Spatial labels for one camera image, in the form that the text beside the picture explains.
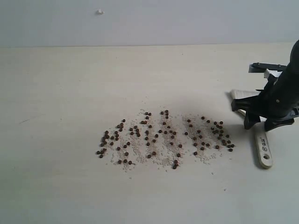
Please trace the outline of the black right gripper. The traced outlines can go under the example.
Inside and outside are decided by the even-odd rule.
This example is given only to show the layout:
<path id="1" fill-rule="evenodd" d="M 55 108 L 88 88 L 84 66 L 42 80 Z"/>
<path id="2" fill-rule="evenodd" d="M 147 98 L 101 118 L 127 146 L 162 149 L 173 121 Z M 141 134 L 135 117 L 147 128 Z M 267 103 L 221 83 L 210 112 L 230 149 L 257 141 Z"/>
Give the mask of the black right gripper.
<path id="1" fill-rule="evenodd" d="M 281 126 L 289 126 L 299 116 L 299 43 L 296 42 L 290 53 L 290 61 L 280 76 L 268 83 L 259 95 L 233 99 L 232 111 L 246 112 L 244 128 L 251 129 L 261 124 L 264 131 L 271 131 Z M 262 122 L 259 116 L 266 118 Z"/>

